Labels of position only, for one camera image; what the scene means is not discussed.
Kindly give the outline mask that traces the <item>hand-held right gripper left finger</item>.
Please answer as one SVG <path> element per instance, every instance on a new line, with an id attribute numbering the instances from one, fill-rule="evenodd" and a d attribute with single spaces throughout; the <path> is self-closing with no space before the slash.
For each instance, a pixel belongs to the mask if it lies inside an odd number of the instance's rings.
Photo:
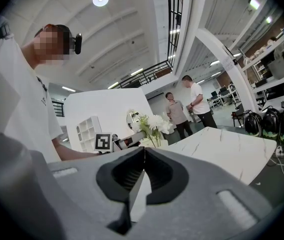
<path id="1" fill-rule="evenodd" d="M 133 147 L 47 165 L 47 197 L 61 223 L 61 239 L 145 239 L 145 226 L 132 225 L 130 218 L 144 154 L 144 148 Z"/>

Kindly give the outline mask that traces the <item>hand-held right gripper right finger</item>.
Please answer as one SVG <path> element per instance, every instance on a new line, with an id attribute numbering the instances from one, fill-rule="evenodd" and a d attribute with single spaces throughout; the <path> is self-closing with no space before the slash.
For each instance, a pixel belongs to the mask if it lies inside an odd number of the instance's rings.
<path id="1" fill-rule="evenodd" d="M 145 150 L 151 183 L 133 240 L 254 240 L 273 218 L 270 203 L 212 163 Z"/>

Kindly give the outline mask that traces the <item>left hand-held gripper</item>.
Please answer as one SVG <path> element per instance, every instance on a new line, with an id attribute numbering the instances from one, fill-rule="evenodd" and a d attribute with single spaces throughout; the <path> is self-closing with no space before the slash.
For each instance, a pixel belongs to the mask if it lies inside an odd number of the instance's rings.
<path id="1" fill-rule="evenodd" d="M 94 151 L 100 154 L 121 151 L 130 146 L 139 145 L 140 141 L 145 137 L 146 133 L 144 131 L 140 131 L 124 139 L 120 139 L 115 133 L 96 133 Z"/>

